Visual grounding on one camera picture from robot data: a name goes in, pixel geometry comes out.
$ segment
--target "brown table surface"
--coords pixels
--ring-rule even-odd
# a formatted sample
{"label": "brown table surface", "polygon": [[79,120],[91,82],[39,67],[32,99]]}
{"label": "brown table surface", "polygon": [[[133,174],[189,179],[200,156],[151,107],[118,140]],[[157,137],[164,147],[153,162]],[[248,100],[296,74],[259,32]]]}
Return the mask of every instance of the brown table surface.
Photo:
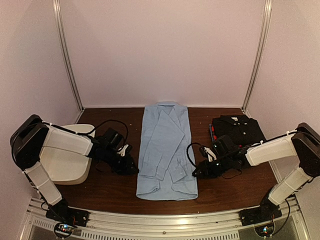
{"label": "brown table surface", "polygon": [[[189,108],[189,121],[192,141],[210,146],[209,124],[212,118],[220,115],[240,115],[238,108]],[[104,120],[117,119],[129,127],[128,143],[133,146],[132,157],[138,165],[142,118],[144,108],[94,108],[86,109],[79,124],[97,126]],[[107,123],[96,131],[102,135],[108,127],[121,133],[125,129],[119,123]],[[196,162],[204,158],[193,148]],[[277,182],[269,163],[244,169],[242,175],[233,179],[222,177],[198,179],[198,198],[184,201],[149,201],[136,197],[137,176],[120,176],[110,172],[106,163],[100,163],[99,172],[92,161],[87,179],[78,185],[58,185],[58,189],[71,207],[88,210],[107,211],[124,214],[191,214],[211,213],[259,204],[266,192]],[[230,170],[225,177],[232,177],[238,172]]]}

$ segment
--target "black cable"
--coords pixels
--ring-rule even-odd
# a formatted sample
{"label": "black cable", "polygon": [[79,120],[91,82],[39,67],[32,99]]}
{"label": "black cable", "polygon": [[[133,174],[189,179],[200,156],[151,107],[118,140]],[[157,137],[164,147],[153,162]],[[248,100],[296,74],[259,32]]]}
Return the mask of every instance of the black cable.
{"label": "black cable", "polygon": [[242,170],[241,170],[241,169],[237,169],[237,171],[238,171],[239,173],[236,174],[236,175],[234,175],[234,176],[232,176],[232,177],[225,177],[223,174],[221,175],[221,177],[223,177],[224,179],[227,179],[227,180],[233,179],[233,178],[235,178],[235,177],[237,177],[237,176],[240,176],[240,175],[242,174]]}
{"label": "black cable", "polygon": [[126,142],[127,142],[127,139],[128,139],[128,135],[129,135],[129,128],[123,121],[119,121],[119,120],[115,120],[115,119],[108,119],[108,120],[105,120],[105,121],[101,122],[98,126],[94,127],[89,132],[75,132],[75,131],[72,131],[70,129],[67,129],[67,128],[64,128],[62,126],[59,126],[59,125],[50,124],[49,122],[43,122],[43,123],[46,124],[46,125],[52,126],[54,128],[60,129],[62,131],[66,131],[66,132],[71,133],[71,134],[76,134],[76,135],[79,135],[79,136],[89,136],[95,130],[100,128],[102,125],[104,125],[105,123],[109,123],[109,122],[119,123],[119,124],[122,124],[125,127],[126,133],[125,133],[125,137],[123,139],[123,144],[122,144],[122,147],[120,149],[118,149],[118,151],[117,151],[117,152],[120,152],[124,148],[124,146],[126,145]]}
{"label": "black cable", "polygon": [[61,233],[56,232],[56,230],[59,229],[58,225],[61,225],[61,224],[65,224],[65,223],[64,222],[58,222],[56,225],[54,225],[53,232],[54,232],[55,236],[57,236],[58,238],[66,239],[66,238],[70,237],[74,233],[74,229],[70,233],[68,233],[67,235],[63,235]]}
{"label": "black cable", "polygon": [[[298,134],[298,133],[307,135],[307,136],[309,136],[310,138],[312,138],[314,141],[316,141],[318,144],[320,144],[320,142],[319,142],[312,134],[310,134],[310,133],[308,133],[308,132],[305,132],[305,131],[291,131],[291,132],[289,132],[288,134],[283,134],[283,135],[280,135],[280,136],[276,136],[276,137],[270,138],[270,139],[262,142],[262,144],[271,142],[271,141],[276,140],[276,139],[279,139],[279,138],[283,138],[283,137],[285,137],[285,136],[287,136],[287,135]],[[244,147],[241,147],[240,149],[241,149],[241,150],[242,150],[242,149],[249,149],[249,148],[253,148],[253,147],[259,146],[259,145],[261,145],[261,143],[259,143],[259,144],[254,143],[253,145],[244,146]]]}
{"label": "black cable", "polygon": [[192,142],[190,143],[187,147],[186,147],[186,157],[188,158],[189,162],[192,164],[192,166],[194,166],[195,168],[197,167],[197,165],[191,160],[190,156],[189,156],[189,148],[192,145],[199,145],[201,147],[204,147],[202,144],[198,143],[198,142]]}
{"label": "black cable", "polygon": [[50,206],[50,204],[48,204],[48,202],[46,203],[46,205],[48,206],[48,208],[50,209],[50,211],[53,212],[53,214],[54,214],[56,217],[62,219],[65,223],[67,223],[67,220],[66,220],[64,217],[59,216],[59,215],[52,209],[52,207]]}
{"label": "black cable", "polygon": [[46,202],[44,201],[43,203],[41,203],[41,209],[42,210],[45,210],[45,211],[48,211],[47,209],[44,209],[44,204],[45,204]]}
{"label": "black cable", "polygon": [[289,212],[288,212],[288,216],[286,217],[284,223],[282,224],[282,226],[278,229],[278,231],[276,231],[275,233],[272,234],[272,236],[276,235],[277,233],[279,233],[283,228],[284,226],[286,225],[286,223],[288,222],[289,220],[289,217],[290,217],[290,211],[291,211],[291,208],[290,208],[290,204],[288,202],[288,200],[286,199],[285,200],[286,204],[288,205],[288,208],[289,208]]}
{"label": "black cable", "polygon": [[313,178],[311,178],[309,181],[307,181],[306,183],[307,183],[307,184],[310,184],[310,183],[312,183],[312,182],[314,181],[314,179],[315,179],[315,178],[313,177]]}

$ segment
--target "folded black shirt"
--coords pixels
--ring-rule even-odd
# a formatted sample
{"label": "folded black shirt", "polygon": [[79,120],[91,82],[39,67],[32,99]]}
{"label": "folded black shirt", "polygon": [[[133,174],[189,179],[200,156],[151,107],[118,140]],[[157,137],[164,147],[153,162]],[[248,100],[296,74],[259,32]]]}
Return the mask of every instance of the folded black shirt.
{"label": "folded black shirt", "polygon": [[214,134],[219,138],[228,135],[234,144],[251,145],[266,141],[258,121],[246,115],[221,115],[212,119]]}

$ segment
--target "pink wall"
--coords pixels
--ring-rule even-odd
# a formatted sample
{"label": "pink wall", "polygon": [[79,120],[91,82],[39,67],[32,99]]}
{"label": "pink wall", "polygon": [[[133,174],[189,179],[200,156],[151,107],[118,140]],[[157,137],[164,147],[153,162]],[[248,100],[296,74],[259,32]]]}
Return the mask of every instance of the pink wall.
{"label": "pink wall", "polygon": [[[320,133],[320,2],[274,1],[270,31],[249,113],[268,138],[301,122]],[[297,159],[278,160],[282,176]],[[320,178],[297,194],[311,239],[319,239]]]}
{"label": "pink wall", "polygon": [[242,105],[264,0],[61,1],[85,107]]}
{"label": "pink wall", "polygon": [[31,114],[71,124],[78,110],[52,1],[2,0],[0,29],[0,239],[13,240],[33,190],[11,159],[10,136]]}

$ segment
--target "light blue shirt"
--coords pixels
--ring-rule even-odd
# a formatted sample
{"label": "light blue shirt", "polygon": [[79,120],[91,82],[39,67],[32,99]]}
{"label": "light blue shirt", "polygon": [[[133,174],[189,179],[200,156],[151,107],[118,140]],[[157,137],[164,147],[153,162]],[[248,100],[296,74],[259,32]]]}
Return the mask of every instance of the light blue shirt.
{"label": "light blue shirt", "polygon": [[[187,159],[191,143],[188,108],[175,102],[146,106],[142,121],[136,196],[146,200],[198,197],[194,167]],[[190,158],[195,162],[192,148]]]}

